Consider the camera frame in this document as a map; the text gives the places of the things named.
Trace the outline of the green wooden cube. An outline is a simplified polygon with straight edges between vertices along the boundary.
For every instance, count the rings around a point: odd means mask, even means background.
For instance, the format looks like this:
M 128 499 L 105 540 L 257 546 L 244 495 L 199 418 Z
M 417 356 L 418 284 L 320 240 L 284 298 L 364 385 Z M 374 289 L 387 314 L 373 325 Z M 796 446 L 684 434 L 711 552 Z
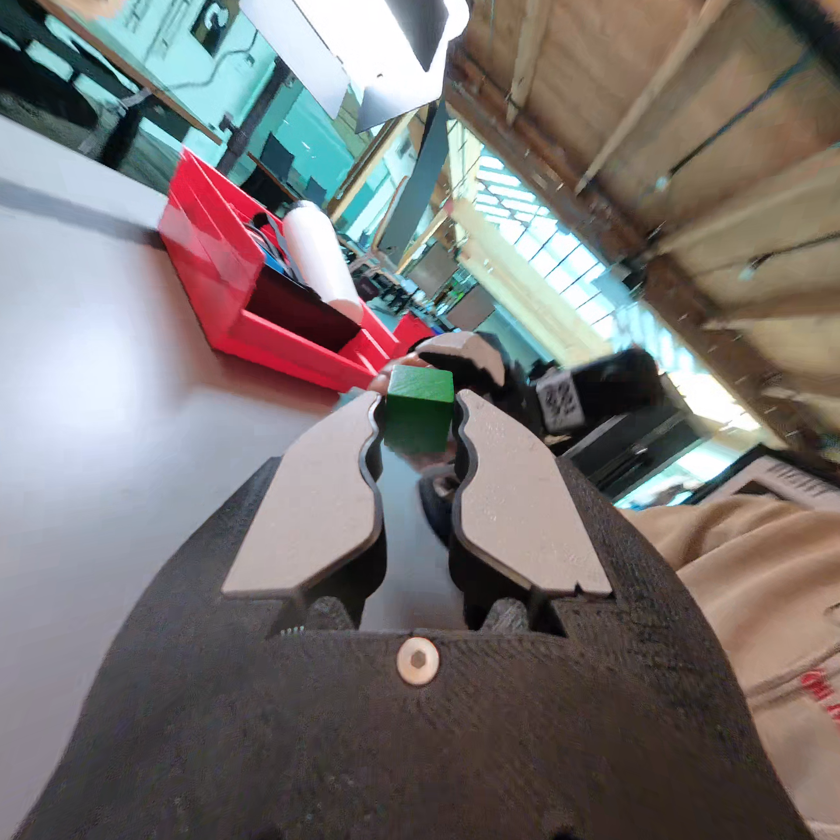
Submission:
M 385 396 L 385 443 L 400 455 L 443 454 L 454 406 L 455 388 L 448 371 L 396 368 Z

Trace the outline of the framed marker poster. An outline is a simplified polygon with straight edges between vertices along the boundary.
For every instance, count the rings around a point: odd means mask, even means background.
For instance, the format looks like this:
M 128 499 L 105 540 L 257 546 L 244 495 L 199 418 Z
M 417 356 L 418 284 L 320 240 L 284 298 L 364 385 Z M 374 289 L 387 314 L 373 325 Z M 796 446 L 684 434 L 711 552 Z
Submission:
M 757 444 L 684 502 L 695 506 L 731 496 L 767 497 L 814 511 L 839 512 L 839 466 L 819 455 Z

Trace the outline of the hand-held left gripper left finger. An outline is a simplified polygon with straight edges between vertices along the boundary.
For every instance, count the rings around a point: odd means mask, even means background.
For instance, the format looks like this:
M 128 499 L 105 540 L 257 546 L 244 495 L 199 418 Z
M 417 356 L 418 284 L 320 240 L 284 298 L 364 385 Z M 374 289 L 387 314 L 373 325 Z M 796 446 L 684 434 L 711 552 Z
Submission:
M 374 546 L 382 499 L 368 465 L 382 396 L 363 392 L 303 433 L 281 457 L 222 594 L 300 595 Z

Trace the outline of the black monitor screen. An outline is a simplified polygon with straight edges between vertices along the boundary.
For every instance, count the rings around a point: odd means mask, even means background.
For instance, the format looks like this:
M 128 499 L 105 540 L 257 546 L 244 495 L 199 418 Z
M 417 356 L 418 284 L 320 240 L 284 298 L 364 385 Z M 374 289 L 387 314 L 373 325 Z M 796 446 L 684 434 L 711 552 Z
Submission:
M 569 460 L 615 502 L 705 443 L 709 430 L 693 413 L 671 406 L 615 416 L 569 448 Z

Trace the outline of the black stand pole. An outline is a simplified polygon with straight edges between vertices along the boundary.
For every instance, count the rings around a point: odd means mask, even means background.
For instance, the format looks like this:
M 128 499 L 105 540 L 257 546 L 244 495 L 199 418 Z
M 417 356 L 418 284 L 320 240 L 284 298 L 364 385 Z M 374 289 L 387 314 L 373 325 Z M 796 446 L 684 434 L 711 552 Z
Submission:
M 249 143 L 255 131 L 268 113 L 279 89 L 286 82 L 289 75 L 290 69 L 286 62 L 279 56 L 276 56 L 265 85 L 259 91 L 259 95 L 242 122 L 239 125 L 233 125 L 228 116 L 222 120 L 220 128 L 229 128 L 230 137 L 227 141 L 225 152 L 216 164 L 216 169 L 220 174 L 225 176 L 229 175 L 238 160 L 248 151 Z

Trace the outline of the black white wall picture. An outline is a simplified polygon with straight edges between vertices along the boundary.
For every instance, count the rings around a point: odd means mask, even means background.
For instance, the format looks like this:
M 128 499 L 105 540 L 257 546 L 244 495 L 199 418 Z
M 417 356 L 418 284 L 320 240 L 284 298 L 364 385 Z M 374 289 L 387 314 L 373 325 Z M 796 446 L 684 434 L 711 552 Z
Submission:
M 202 1 L 190 26 L 190 35 L 216 57 L 239 12 L 239 1 Z

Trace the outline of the person's right hand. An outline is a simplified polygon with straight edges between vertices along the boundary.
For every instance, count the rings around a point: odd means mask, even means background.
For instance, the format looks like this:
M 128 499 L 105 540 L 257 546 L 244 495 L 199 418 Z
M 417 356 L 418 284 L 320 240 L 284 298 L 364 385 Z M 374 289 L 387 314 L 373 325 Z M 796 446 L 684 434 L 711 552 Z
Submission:
M 392 374 L 394 370 L 399 367 L 426 369 L 432 368 L 433 366 L 421 359 L 415 352 L 409 353 L 408 355 L 395 360 L 390 360 L 368 385 L 368 390 L 377 392 L 381 395 L 386 395 L 388 393 Z

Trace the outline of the red storage bin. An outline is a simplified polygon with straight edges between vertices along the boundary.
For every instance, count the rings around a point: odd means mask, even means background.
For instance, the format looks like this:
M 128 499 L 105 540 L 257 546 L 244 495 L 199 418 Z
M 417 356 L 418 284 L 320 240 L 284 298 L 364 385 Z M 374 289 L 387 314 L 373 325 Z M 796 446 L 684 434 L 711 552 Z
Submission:
M 402 315 L 392 334 L 397 341 L 399 354 L 408 354 L 412 347 L 435 336 L 434 330 L 410 311 Z

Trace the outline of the person's beige hoodie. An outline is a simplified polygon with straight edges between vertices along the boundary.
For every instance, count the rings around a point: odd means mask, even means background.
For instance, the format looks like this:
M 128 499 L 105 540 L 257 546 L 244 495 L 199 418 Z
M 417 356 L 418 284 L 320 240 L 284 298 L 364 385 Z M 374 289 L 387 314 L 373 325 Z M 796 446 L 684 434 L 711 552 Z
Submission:
M 815 838 L 838 838 L 838 555 L 710 553 L 678 567 L 763 750 Z

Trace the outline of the red plastic bin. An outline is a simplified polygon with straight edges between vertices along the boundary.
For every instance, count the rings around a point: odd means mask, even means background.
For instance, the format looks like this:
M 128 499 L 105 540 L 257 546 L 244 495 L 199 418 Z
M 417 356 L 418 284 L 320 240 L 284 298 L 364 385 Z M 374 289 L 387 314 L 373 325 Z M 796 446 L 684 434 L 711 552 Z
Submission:
M 322 302 L 286 252 L 282 219 L 184 148 L 159 233 L 214 350 L 336 392 L 367 386 L 397 341 L 365 302 L 361 325 Z

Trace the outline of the person's right forearm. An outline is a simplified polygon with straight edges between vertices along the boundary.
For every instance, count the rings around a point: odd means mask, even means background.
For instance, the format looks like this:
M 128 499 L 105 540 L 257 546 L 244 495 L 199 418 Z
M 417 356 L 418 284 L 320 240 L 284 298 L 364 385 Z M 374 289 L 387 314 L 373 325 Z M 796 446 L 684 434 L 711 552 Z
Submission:
M 770 497 L 734 495 L 622 514 L 676 571 L 714 552 L 737 561 L 754 553 L 782 559 L 807 550 L 838 553 L 837 512 Z

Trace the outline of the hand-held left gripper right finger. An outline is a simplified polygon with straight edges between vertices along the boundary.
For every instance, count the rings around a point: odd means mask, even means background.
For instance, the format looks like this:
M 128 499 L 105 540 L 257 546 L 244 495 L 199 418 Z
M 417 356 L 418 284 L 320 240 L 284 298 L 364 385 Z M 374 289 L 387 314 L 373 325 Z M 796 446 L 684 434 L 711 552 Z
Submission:
M 525 591 L 610 597 L 613 586 L 547 446 L 470 390 L 456 405 L 457 543 Z

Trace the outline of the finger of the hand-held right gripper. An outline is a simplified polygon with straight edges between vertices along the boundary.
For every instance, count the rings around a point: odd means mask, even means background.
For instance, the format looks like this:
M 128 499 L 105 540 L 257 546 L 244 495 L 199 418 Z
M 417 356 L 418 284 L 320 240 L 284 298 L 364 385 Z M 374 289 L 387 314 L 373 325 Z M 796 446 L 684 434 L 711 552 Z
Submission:
M 455 389 L 501 389 L 508 379 L 508 359 L 494 337 L 478 332 L 444 332 L 420 342 L 416 356 L 448 371 Z

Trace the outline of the white water bottle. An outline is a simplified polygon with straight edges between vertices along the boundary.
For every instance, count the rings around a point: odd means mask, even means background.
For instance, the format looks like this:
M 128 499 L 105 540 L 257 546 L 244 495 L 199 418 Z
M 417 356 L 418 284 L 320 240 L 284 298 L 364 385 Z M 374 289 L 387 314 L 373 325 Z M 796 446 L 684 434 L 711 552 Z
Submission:
M 361 326 L 364 304 L 329 217 L 310 201 L 296 203 L 282 219 L 282 234 L 299 277 L 323 303 Z

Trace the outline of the brown board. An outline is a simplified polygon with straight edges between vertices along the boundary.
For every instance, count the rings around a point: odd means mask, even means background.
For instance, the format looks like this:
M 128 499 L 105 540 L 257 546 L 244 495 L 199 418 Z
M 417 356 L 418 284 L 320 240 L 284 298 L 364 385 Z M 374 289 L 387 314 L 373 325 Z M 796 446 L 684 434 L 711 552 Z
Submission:
M 475 285 L 444 313 L 442 320 L 453 330 L 473 331 L 495 310 L 495 298 L 483 286 Z
M 455 274 L 459 263 L 447 247 L 433 241 L 405 274 L 416 289 L 432 300 Z

